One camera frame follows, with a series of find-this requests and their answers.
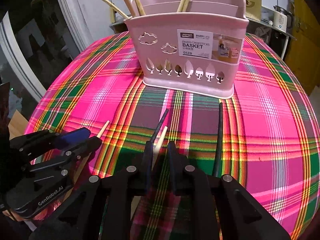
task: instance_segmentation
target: chopsticks basket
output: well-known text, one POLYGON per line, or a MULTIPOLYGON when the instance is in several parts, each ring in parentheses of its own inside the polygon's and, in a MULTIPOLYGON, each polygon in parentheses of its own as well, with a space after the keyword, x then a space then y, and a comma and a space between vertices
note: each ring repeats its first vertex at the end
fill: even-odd
MULTIPOLYGON (((145 16, 125 20, 148 86, 227 99, 249 23, 245 0, 140 0, 145 16)), ((138 14, 134 0, 133 9, 138 14)))

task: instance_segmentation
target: round table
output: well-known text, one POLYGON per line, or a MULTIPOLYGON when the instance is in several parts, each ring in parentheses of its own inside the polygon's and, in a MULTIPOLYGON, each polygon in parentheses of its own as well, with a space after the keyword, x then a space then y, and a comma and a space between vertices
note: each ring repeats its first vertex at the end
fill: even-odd
MULTIPOLYGON (((319 205, 320 132, 308 96, 285 63, 247 34, 231 99, 148 87, 142 77, 128 33, 96 41, 53 82, 26 133, 86 127, 97 135, 110 120, 101 148, 80 175, 81 183, 90 174, 110 176, 129 166, 168 108, 163 124, 168 132, 156 162, 159 186, 141 199, 131 235, 182 239, 190 234, 190 204, 168 189, 166 145, 174 140, 180 154, 211 174, 222 102, 220 175, 236 178, 296 239, 319 205)), ((51 157, 47 153, 41 160, 51 157)))

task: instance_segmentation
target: white label sticker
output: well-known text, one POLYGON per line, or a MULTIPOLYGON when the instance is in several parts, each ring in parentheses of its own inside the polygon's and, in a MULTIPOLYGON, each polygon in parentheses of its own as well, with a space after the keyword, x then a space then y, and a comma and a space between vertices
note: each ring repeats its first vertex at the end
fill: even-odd
POLYGON ((179 56, 211 59, 213 33, 178 30, 179 56))

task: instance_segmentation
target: electric kettle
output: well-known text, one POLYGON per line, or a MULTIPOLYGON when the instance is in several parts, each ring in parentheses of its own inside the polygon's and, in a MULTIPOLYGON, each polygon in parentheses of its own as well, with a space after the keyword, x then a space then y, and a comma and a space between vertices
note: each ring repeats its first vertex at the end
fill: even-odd
POLYGON ((273 19, 273 26, 282 30, 282 31, 287 31, 287 22, 288 22, 288 15, 291 18, 291 24, 290 27, 292 28, 293 25, 293 14, 291 12, 288 12, 287 10, 279 7, 279 6, 274 6, 273 7, 275 11, 274 19, 273 19))

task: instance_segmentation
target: kettle handle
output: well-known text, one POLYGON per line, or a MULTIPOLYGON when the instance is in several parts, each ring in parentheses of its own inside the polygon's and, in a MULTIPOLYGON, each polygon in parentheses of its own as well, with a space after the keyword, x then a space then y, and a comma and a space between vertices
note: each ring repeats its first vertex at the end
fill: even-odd
POLYGON ((287 27, 287 28, 292 28, 292 26, 293 26, 293 19, 294 19, 294 16, 293 16, 293 14, 291 13, 291 12, 288 12, 288 14, 290 15, 290 18, 291 18, 291 24, 290 24, 290 27, 287 27))

